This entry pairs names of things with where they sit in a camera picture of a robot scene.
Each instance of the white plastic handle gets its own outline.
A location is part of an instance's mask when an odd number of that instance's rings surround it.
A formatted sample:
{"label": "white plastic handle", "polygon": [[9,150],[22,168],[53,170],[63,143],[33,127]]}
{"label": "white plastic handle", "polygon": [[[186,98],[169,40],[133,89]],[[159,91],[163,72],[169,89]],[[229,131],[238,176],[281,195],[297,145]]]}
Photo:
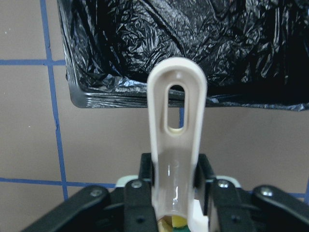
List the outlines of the white plastic handle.
{"label": "white plastic handle", "polygon": [[[168,126],[169,90],[185,92],[184,124]],[[179,215],[188,218],[194,200],[197,164],[207,83],[204,72],[186,58],[168,58],[151,71],[147,82],[151,154],[154,163],[152,200],[157,219]]]}

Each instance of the blue tape line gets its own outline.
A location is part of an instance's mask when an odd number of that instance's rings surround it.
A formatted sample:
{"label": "blue tape line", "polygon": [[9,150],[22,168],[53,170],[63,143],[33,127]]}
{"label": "blue tape line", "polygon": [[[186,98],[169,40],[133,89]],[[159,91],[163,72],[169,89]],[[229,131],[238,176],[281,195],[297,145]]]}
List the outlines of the blue tape line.
{"label": "blue tape line", "polygon": [[52,180],[29,180],[29,179],[9,179],[0,177],[0,182],[7,183],[21,183],[21,184],[35,184],[35,185],[57,185],[61,186],[61,181]]}
{"label": "blue tape line", "polygon": [[87,182],[67,182],[67,185],[70,187],[86,187],[89,185],[100,185],[105,188],[114,188],[116,184],[110,184],[110,183],[87,183]]}
{"label": "blue tape line", "polygon": [[47,60],[53,60],[52,51],[50,50],[50,39],[49,39],[49,28],[48,28],[46,1],[40,0],[40,6],[41,6],[41,15],[42,15],[42,23],[43,23],[43,33],[44,33],[46,57],[47,57]]}
{"label": "blue tape line", "polygon": [[184,108],[179,108],[179,128],[183,127]]}
{"label": "blue tape line", "polygon": [[[53,59],[52,59],[52,51],[50,49],[46,1],[40,0],[40,6],[41,6],[46,57],[47,57],[47,61],[52,62]],[[64,200],[66,200],[68,198],[68,187],[67,187],[67,178],[66,178],[65,164],[64,164],[64,158],[63,158],[63,148],[62,148],[62,140],[61,140],[61,132],[60,132],[58,105],[57,105],[57,98],[56,98],[54,70],[53,70],[52,65],[47,65],[47,69],[48,69],[48,79],[49,79],[50,93],[51,93],[51,99],[52,99],[53,115],[54,115],[54,120],[55,120],[55,125],[56,125],[56,141],[57,141],[57,148],[58,148],[58,158],[59,158],[63,198]]]}
{"label": "blue tape line", "polygon": [[[53,180],[31,180],[31,179],[18,179],[18,178],[10,179],[10,178],[0,177],[0,182],[62,186],[61,181],[53,181]],[[106,188],[114,188],[116,186],[116,184],[112,184],[112,183],[67,182],[67,186],[70,186],[70,187],[86,187],[89,185],[100,185]]]}
{"label": "blue tape line", "polygon": [[46,59],[0,59],[0,65],[66,65],[64,59],[49,61]]}
{"label": "blue tape line", "polygon": [[308,179],[308,182],[307,182],[307,189],[306,189],[306,193],[305,193],[304,202],[309,204],[309,179]]}

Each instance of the tiled wall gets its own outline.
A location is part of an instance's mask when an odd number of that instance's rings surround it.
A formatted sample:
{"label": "tiled wall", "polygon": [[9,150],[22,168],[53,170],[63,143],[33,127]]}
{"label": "tiled wall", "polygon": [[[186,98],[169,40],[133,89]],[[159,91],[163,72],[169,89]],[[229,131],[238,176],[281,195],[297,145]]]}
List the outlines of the tiled wall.
{"label": "tiled wall", "polygon": [[[56,0],[1,0],[0,22],[0,231],[15,232],[83,186],[137,174],[150,141],[147,109],[71,103]],[[207,108],[200,151],[245,189],[308,203],[308,137],[309,111]]]}

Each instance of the yellow sponge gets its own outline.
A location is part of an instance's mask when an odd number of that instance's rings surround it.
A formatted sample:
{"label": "yellow sponge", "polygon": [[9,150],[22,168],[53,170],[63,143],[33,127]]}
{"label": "yellow sponge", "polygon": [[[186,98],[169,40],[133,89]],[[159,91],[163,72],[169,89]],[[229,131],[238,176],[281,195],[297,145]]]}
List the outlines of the yellow sponge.
{"label": "yellow sponge", "polygon": [[159,232],[172,232],[173,228],[166,222],[166,218],[158,221]]}
{"label": "yellow sponge", "polygon": [[181,228],[186,226],[187,224],[188,224],[187,219],[177,215],[172,216],[173,228]]}

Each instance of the black plastic bag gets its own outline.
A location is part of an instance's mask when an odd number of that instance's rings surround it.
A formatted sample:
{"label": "black plastic bag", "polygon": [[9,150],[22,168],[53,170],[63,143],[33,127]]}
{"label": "black plastic bag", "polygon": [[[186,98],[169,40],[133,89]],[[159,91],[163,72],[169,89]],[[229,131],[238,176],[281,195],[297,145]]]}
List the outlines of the black plastic bag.
{"label": "black plastic bag", "polygon": [[[186,57],[207,106],[309,108],[308,0],[58,0],[78,107],[146,107],[151,69]],[[170,91],[170,106],[184,93]]]}

